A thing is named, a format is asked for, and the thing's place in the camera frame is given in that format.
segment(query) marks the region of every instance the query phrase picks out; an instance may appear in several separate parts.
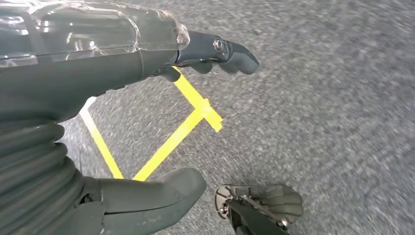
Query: transparent plastic casing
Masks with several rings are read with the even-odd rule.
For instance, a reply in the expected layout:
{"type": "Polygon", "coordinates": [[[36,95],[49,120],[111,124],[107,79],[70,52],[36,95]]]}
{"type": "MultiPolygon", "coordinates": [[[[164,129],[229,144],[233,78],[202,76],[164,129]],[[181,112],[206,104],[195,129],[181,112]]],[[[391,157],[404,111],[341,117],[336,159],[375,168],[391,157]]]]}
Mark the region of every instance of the transparent plastic casing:
{"type": "Polygon", "coordinates": [[[0,1],[0,68],[181,50],[190,42],[172,14],[119,2],[0,1]]]}

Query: black flexible tube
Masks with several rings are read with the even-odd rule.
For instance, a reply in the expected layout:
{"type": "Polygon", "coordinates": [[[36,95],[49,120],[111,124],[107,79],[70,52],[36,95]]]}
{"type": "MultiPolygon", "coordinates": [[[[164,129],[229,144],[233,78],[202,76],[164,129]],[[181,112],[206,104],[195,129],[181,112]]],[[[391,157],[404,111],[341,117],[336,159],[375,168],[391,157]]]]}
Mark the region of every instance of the black flexible tube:
{"type": "Polygon", "coordinates": [[[55,123],[0,130],[0,234],[41,234],[77,205],[83,177],[55,123]]]}

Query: gray carpet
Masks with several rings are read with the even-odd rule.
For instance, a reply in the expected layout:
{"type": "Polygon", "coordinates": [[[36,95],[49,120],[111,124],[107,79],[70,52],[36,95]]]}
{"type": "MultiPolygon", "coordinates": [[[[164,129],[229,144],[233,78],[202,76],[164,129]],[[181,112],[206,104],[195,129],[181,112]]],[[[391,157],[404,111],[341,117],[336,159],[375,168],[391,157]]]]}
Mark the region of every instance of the gray carpet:
{"type": "MultiPolygon", "coordinates": [[[[154,172],[199,169],[208,189],[160,235],[231,235],[213,207],[224,183],[286,183],[304,197],[293,235],[415,234],[415,2],[412,0],[141,0],[191,30],[242,43],[252,76],[183,70],[224,118],[203,121],[154,172]]],[[[131,178],[192,110],[152,78],[90,108],[131,178]]],[[[83,171],[111,174],[80,118],[65,142],[83,171]]]]}

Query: yellow tape line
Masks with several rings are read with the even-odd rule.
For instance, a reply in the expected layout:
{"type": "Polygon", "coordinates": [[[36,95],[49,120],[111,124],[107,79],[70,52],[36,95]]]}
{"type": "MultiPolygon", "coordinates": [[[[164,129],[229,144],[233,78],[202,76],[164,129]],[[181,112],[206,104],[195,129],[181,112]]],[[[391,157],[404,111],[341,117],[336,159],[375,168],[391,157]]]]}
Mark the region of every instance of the yellow tape line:
{"type": "Polygon", "coordinates": [[[185,98],[190,104],[199,110],[204,119],[211,125],[211,127],[219,132],[222,129],[222,118],[220,115],[210,106],[208,99],[203,97],[197,92],[196,89],[189,83],[189,81],[180,72],[180,78],[175,83],[176,87],[182,92],[185,98]]]}
{"type": "Polygon", "coordinates": [[[202,119],[201,113],[194,110],[134,176],[133,180],[145,181],[202,119]]]}
{"type": "Polygon", "coordinates": [[[85,125],[87,126],[93,140],[95,141],[96,146],[98,146],[99,151],[104,157],[104,160],[107,163],[108,168],[110,169],[111,173],[113,174],[113,177],[116,179],[123,179],[124,177],[122,176],[121,171],[119,170],[110,150],[105,144],[104,139],[102,138],[100,132],[98,131],[98,128],[96,127],[88,110],[82,109],[79,112],[79,114],[82,120],[84,121],[85,125]]]}

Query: robotic hand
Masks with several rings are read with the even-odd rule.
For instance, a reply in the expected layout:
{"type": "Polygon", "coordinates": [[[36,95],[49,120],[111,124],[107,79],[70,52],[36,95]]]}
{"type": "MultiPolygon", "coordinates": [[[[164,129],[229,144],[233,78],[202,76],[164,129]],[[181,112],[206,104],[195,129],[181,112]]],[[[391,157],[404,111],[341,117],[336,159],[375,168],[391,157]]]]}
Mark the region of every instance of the robotic hand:
{"type": "Polygon", "coordinates": [[[155,182],[84,177],[59,122],[111,89],[171,66],[252,74],[243,46],[168,12],[113,2],[0,2],[0,234],[146,235],[179,221],[206,183],[192,168],[155,182]]]}

